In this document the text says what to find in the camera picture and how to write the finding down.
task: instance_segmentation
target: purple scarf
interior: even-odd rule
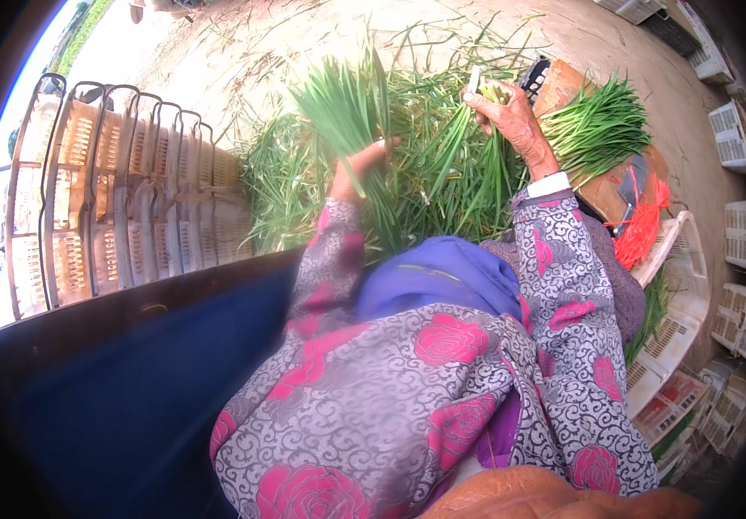
[[[520,285],[512,267],[459,237],[431,237],[390,258],[361,287],[359,322],[432,303],[450,303],[522,319]]]

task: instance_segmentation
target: floral jacket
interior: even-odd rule
[[[226,404],[210,456],[243,517],[416,516],[507,396],[503,457],[579,489],[658,486],[626,414],[612,287],[569,191],[514,203],[523,322],[436,303],[357,323],[357,207],[328,199],[283,345]]]

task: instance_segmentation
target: field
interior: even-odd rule
[[[88,36],[91,36],[91,32],[97,26],[99,21],[108,8],[111,6],[114,0],[95,0],[91,4],[88,12],[85,13],[85,18],[82,23],[73,31],[70,39],[67,40],[67,44],[63,49],[60,50],[56,59],[54,59],[53,65],[48,68],[49,72],[56,72],[62,76],[67,76],[70,71],[70,67],[73,65],[73,60],[79,54],[82,49],[82,45],[88,40]]]

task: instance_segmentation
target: sky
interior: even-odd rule
[[[7,99],[0,118],[0,166],[10,163],[10,156],[7,154],[7,140],[10,137],[10,132],[19,126],[21,118],[24,117],[36,81],[41,77],[42,70],[50,62],[59,36],[73,18],[76,13],[76,6],[81,1],[67,0],[59,8],[54,19],[47,26],[42,36],[39,37],[33,52],[27,58],[18,78],[16,78],[13,90],[10,92],[10,97]],[[4,203],[9,180],[10,171],[2,171],[0,173],[0,230],[5,221]],[[0,281],[3,283],[0,285],[0,327],[15,320],[10,302],[10,289],[6,284],[7,272],[3,266],[4,254],[0,253],[0,267],[2,267]]]

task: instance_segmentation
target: blue fabric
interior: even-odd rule
[[[519,296],[508,263],[459,237],[440,236],[377,268],[361,287],[356,312],[365,321],[441,302],[521,320]]]
[[[15,432],[72,516],[237,516],[214,475],[209,438],[220,410],[277,346],[295,273],[169,312],[19,391]]]

